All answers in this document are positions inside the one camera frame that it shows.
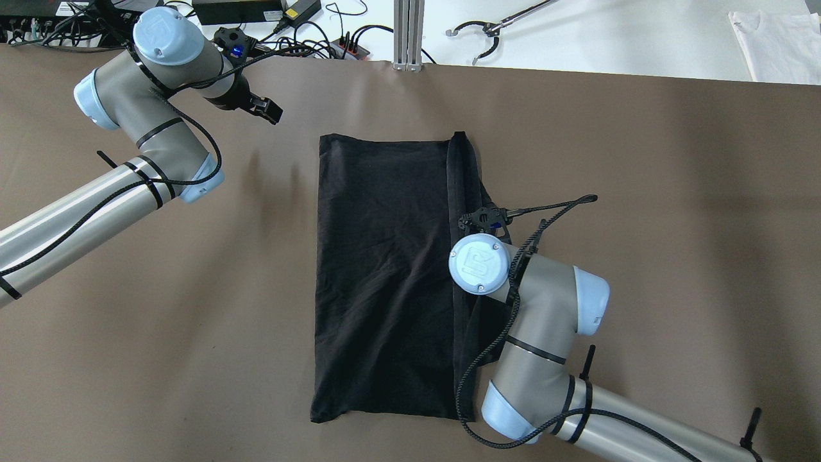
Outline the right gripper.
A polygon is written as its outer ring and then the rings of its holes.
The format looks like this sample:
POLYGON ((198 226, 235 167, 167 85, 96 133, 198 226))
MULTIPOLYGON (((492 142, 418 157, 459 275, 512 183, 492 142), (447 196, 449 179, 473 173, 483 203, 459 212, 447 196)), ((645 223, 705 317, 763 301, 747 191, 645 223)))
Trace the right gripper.
POLYGON ((458 219, 458 226, 466 235, 489 234, 503 243, 511 243, 508 229, 511 222, 509 210, 499 207, 481 207, 472 213, 463 214, 458 219))

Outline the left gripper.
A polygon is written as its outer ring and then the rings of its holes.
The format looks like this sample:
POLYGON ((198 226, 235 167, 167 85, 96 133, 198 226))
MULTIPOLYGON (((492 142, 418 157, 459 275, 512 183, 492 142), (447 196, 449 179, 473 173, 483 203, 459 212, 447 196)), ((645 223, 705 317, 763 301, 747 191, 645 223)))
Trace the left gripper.
POLYGON ((273 100, 255 96, 244 76, 235 77, 229 90, 215 98, 215 107, 223 110, 243 109, 246 113, 264 118, 273 125, 280 122, 284 113, 273 100))

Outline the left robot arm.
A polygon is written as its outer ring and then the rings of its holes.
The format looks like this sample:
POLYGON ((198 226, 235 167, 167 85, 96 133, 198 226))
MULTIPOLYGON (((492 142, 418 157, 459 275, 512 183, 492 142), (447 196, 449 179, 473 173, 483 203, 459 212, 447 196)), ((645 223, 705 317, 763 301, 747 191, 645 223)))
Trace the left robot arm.
POLYGON ((223 110, 269 123, 284 113, 256 96, 242 70, 248 46, 207 39, 181 12, 143 12, 125 50, 74 88, 91 122, 121 130, 135 144, 131 160, 2 231, 2 305, 8 306, 121 231, 174 199, 193 203, 224 182, 223 156, 211 135, 170 102, 187 89, 223 110))

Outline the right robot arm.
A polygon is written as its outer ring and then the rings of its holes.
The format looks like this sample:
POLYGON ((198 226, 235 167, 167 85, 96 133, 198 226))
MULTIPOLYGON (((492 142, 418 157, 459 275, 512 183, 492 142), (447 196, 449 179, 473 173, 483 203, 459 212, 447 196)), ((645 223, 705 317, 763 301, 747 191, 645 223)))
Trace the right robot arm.
POLYGON ((747 432, 729 443, 664 417, 596 386, 590 345, 578 374, 567 359, 579 336, 603 321, 610 287, 603 278, 539 254, 543 233, 572 208, 597 201, 581 196, 552 205, 556 214, 515 246, 508 227, 533 208, 481 207, 463 214, 464 237, 448 256, 453 281, 467 293, 507 305, 510 313, 490 344, 469 361, 455 389, 463 431, 482 445, 513 449, 543 436, 612 461, 761 461, 747 432))

